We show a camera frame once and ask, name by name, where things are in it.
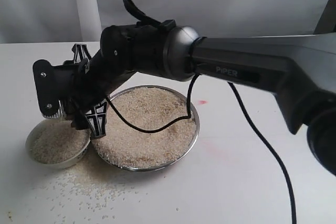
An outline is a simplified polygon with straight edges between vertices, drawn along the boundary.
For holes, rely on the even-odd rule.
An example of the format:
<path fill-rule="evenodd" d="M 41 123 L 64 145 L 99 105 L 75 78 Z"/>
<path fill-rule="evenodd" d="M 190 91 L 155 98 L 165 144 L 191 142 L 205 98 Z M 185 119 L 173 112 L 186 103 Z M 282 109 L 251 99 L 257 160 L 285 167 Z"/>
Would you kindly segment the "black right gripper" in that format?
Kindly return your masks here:
<path fill-rule="evenodd" d="M 86 44 L 74 44 L 74 63 L 62 66 L 62 102 L 71 126 L 90 129 L 91 140 L 102 138 L 106 136 L 107 95 L 136 72 L 169 79 L 166 41 L 170 31 L 169 23 L 107 27 L 93 57 Z"/>

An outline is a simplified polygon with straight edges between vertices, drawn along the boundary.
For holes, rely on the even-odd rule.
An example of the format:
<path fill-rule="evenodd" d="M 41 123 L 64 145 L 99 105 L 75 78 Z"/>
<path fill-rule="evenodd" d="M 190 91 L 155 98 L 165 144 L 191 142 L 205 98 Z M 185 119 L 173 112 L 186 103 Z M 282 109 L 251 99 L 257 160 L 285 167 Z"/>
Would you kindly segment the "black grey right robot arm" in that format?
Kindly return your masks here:
<path fill-rule="evenodd" d="M 335 173 L 335 33 L 206 38 L 175 24 L 113 25 L 76 70 L 65 112 L 89 110 L 135 72 L 176 81 L 203 74 L 272 93 L 289 132 L 306 125 L 314 157 Z"/>

